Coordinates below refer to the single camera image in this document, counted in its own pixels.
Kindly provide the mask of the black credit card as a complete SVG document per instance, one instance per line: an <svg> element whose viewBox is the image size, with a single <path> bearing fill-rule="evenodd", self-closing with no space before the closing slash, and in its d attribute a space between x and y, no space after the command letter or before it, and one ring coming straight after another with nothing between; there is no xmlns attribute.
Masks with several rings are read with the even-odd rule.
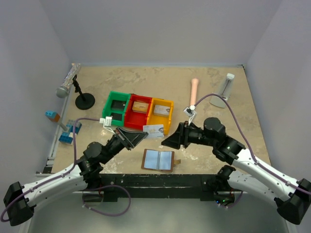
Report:
<svg viewBox="0 0 311 233"><path fill-rule="evenodd" d="M111 113L110 116L113 120L122 121L122 114L120 113Z"/></svg>

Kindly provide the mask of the white VIP credit card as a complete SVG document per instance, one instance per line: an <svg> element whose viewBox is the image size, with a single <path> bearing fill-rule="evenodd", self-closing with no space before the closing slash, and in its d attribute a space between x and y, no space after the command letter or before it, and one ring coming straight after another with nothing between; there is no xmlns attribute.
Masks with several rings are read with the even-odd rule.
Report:
<svg viewBox="0 0 311 233"><path fill-rule="evenodd" d="M162 138L164 137L164 125L163 124L144 125L143 132L148 133L146 138Z"/></svg>

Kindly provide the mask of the brown leather card holder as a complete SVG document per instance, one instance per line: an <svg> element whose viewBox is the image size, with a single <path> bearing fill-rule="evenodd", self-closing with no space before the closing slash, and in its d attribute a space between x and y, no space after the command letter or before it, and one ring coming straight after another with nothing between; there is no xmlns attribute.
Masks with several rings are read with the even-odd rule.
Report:
<svg viewBox="0 0 311 233"><path fill-rule="evenodd" d="M174 166L179 164L181 164L181 160L175 159L174 151L145 149L141 168L145 170L172 172Z"/></svg>

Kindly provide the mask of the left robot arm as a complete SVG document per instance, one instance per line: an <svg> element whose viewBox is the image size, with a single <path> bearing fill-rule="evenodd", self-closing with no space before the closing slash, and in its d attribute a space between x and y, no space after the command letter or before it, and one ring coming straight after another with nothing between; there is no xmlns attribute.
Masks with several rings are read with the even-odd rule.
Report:
<svg viewBox="0 0 311 233"><path fill-rule="evenodd" d="M100 179L104 164L122 149L135 148L147 135L147 132L118 127L105 145L90 143L78 160L60 172L24 185L20 182L11 184L3 199L5 209L0 216L1 222L20 225L33 217L35 208L62 195L87 189Z"/></svg>

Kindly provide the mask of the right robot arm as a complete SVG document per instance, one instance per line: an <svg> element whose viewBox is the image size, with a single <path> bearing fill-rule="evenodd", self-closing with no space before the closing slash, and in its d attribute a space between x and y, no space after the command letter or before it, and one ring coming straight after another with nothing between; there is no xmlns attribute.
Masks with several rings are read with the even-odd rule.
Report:
<svg viewBox="0 0 311 233"><path fill-rule="evenodd" d="M161 142L176 150L191 143L212 147L217 159L235 167L227 176L230 187L263 198L292 224L302 222L311 205L310 181L292 178L256 157L250 146L227 135L225 126L215 117L205 119L203 128L179 123L176 131Z"/></svg>

